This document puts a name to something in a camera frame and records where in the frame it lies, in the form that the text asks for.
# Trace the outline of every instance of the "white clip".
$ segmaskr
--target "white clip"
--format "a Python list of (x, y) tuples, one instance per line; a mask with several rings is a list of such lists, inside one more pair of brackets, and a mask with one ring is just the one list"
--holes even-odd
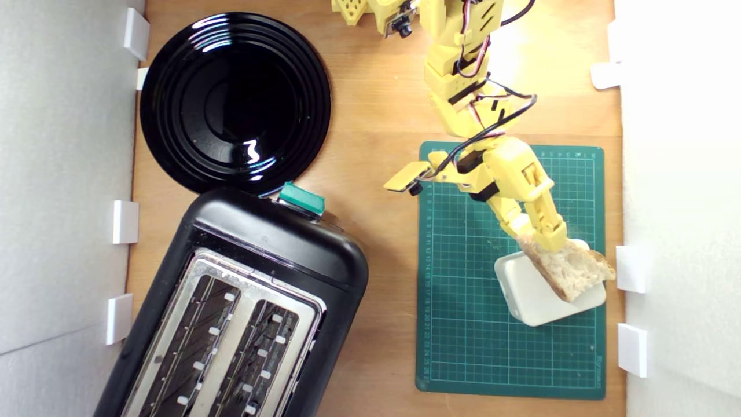
[(649, 251), (635, 246), (615, 248), (617, 288), (623, 291), (646, 293), (646, 281), (651, 269)]
[(124, 47), (139, 61), (147, 60), (149, 49), (149, 22), (133, 7), (126, 10)]
[(648, 375), (648, 344), (644, 329), (617, 325), (617, 364), (639, 378)]
[(105, 344), (108, 346), (123, 340), (131, 330), (133, 295), (123, 294), (108, 300)]
[(595, 62), (590, 69), (592, 85), (598, 90), (617, 87), (622, 83), (620, 63), (625, 55), (625, 37), (617, 19), (607, 25), (607, 40), (610, 62)]
[(113, 244), (139, 241), (139, 204), (131, 201), (113, 202)]
[(136, 70), (136, 90), (141, 91), (142, 88), (144, 88), (144, 79), (147, 78), (147, 72), (149, 72), (149, 67), (146, 68), (139, 68)]

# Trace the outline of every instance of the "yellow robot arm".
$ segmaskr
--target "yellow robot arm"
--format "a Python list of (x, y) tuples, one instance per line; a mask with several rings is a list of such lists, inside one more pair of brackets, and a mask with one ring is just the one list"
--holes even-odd
[[(487, 72), (490, 33), (527, 13), (533, 3), (504, 22), (503, 0), (332, 0), (332, 7), (351, 25), (363, 13), (373, 13), (384, 36), (411, 35), (410, 23), (419, 15), (433, 39), (425, 60), (429, 99), (448, 134), (470, 138), (450, 154), (433, 152), (428, 161), (411, 162), (384, 187), (417, 195), (427, 181), (457, 184), (486, 202), (510, 236), (533, 233), (544, 249), (557, 251), (567, 231), (551, 197), (554, 182), (529, 145), (504, 135), (536, 96), (499, 85)], [(513, 111), (513, 98), (529, 103)]]

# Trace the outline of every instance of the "toast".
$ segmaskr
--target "toast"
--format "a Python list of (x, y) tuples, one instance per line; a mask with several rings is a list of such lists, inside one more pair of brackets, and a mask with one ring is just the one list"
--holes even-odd
[(615, 280), (615, 269), (605, 256), (580, 245), (579, 240), (567, 240), (558, 252), (542, 248), (532, 234), (520, 235), (516, 241), (556, 295), (567, 303), (592, 286)]

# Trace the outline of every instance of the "green button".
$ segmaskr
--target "green button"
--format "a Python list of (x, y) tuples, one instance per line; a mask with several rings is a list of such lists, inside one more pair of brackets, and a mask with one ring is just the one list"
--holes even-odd
[(303, 188), (296, 187), (291, 181), (288, 181), (283, 185), (283, 189), (278, 198), (287, 203), (301, 207), (302, 209), (311, 211), (318, 216), (324, 214), (324, 197), (312, 194)]

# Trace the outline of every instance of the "white wall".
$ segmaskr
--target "white wall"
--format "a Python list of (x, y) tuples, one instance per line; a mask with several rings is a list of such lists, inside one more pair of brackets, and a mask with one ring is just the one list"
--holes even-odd
[(106, 300), (128, 247), (138, 62), (122, 47), (144, 0), (1, 0), (0, 416), (85, 416), (120, 347)]
[(741, 415), (741, 60), (732, 1), (616, 1), (625, 245), (651, 259), (626, 321), (648, 331), (629, 417)]

